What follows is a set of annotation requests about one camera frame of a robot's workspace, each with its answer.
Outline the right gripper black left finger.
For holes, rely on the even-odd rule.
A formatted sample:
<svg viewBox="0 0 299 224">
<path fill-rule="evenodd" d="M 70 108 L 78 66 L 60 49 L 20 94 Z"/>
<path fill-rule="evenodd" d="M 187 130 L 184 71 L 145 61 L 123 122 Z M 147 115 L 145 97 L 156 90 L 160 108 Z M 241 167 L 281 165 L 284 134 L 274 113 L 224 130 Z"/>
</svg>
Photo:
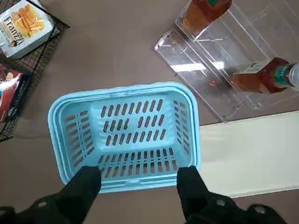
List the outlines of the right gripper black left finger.
<svg viewBox="0 0 299 224">
<path fill-rule="evenodd" d="M 0 208 L 2 224 L 81 224 L 101 189 L 98 166 L 83 166 L 58 193 L 42 197 L 21 212 Z"/>
</svg>

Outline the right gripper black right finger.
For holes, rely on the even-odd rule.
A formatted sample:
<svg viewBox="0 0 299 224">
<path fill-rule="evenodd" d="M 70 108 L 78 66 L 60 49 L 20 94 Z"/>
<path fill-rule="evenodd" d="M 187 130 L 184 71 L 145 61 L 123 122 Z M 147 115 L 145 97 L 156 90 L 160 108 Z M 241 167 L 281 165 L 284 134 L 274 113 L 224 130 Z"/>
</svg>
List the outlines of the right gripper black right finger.
<svg viewBox="0 0 299 224">
<path fill-rule="evenodd" d="M 270 206 L 239 208 L 232 198 L 211 192 L 195 166 L 179 168 L 177 191 L 187 224 L 285 224 Z"/>
</svg>

